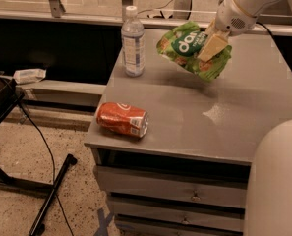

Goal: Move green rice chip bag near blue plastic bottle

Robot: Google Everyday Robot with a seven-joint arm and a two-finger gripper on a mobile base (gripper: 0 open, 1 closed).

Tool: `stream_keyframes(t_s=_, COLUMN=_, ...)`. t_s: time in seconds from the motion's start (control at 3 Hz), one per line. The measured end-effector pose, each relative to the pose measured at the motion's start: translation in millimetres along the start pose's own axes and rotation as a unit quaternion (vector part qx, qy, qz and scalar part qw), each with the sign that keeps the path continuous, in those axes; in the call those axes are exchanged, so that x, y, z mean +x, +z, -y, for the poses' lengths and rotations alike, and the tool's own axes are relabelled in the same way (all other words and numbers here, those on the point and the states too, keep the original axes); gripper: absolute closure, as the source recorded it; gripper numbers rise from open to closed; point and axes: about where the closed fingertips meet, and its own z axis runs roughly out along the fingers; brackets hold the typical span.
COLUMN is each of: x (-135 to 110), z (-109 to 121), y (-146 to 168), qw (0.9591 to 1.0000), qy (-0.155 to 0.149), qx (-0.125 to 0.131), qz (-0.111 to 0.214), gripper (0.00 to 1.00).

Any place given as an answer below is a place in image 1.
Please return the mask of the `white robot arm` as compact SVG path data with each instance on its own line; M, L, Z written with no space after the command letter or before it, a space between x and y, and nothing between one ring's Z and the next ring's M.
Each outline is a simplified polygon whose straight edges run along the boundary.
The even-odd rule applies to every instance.
M259 14L280 0L224 0L206 29L199 52L206 62L228 44L229 35L251 29ZM287 0L292 12L292 0ZM260 142L246 195L243 236L292 236L292 120L269 131Z

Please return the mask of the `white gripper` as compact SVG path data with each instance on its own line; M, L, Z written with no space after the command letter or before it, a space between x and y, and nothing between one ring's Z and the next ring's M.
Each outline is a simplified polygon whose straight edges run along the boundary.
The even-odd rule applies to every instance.
M259 9L256 0L223 0L215 20L209 23L203 33L204 43L198 59L208 62L220 53L228 45L229 33L235 36L251 30L259 16Z

